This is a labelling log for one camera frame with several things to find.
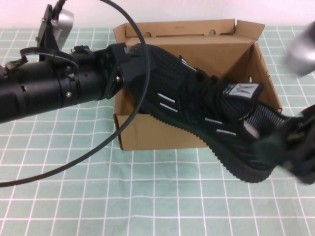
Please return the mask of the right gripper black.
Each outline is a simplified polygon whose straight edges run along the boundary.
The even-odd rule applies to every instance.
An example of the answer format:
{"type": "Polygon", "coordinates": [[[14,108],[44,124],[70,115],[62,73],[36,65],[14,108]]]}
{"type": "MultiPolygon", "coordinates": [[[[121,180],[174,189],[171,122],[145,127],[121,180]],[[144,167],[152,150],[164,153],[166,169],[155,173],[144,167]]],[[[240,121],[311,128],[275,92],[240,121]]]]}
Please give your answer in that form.
{"type": "Polygon", "coordinates": [[[273,134],[254,143],[261,160],[283,160],[281,167],[302,184],[315,183],[315,106],[285,124],[285,135],[273,134]]]}

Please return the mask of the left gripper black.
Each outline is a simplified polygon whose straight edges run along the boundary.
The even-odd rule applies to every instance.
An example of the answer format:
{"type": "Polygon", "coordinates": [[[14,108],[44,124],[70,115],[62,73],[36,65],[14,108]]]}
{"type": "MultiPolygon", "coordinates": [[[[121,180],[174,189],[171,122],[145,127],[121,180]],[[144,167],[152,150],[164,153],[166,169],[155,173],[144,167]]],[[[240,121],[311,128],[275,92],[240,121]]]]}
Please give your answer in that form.
{"type": "Polygon", "coordinates": [[[125,43],[111,44],[105,49],[95,51],[94,56],[102,77],[101,99],[113,98],[136,77],[146,75],[144,62],[129,62],[131,54],[125,43]]]}

